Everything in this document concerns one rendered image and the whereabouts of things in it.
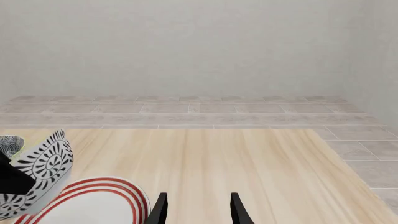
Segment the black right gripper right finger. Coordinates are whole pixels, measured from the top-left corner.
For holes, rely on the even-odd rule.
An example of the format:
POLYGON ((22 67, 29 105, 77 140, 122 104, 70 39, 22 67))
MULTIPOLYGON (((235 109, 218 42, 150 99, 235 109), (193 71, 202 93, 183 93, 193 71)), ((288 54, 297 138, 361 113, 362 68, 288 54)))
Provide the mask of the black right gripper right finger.
POLYGON ((233 224, 254 224, 236 192, 231 194, 230 210, 233 224))

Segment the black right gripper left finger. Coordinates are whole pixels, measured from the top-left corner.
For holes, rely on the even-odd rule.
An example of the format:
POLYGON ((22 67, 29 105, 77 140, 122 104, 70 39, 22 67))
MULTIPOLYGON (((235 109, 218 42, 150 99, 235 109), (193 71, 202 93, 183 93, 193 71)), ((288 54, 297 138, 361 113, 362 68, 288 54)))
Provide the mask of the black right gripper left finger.
POLYGON ((167 210, 167 193, 162 192, 159 194, 159 197, 144 224, 166 224, 167 210))

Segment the white plate with red rings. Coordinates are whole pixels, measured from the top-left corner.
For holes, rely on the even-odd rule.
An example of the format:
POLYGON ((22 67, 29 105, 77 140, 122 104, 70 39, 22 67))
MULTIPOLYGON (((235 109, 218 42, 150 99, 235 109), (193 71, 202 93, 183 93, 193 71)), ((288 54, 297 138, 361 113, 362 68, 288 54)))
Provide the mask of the white plate with red rings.
POLYGON ((12 224, 144 224, 149 198, 137 185, 120 177, 91 177, 66 186, 40 212, 12 224))

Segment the black-and-white patterned bowl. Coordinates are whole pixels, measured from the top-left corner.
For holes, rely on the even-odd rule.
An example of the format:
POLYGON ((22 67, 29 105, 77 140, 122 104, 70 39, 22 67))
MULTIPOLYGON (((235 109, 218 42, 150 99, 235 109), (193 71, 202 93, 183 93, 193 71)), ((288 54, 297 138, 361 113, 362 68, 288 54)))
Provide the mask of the black-and-white patterned bowl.
POLYGON ((12 158, 24 147, 24 139, 19 136, 0 136, 0 152, 12 158))
POLYGON ((0 221, 40 212, 66 186, 72 165, 64 130, 12 158, 0 152, 0 221))

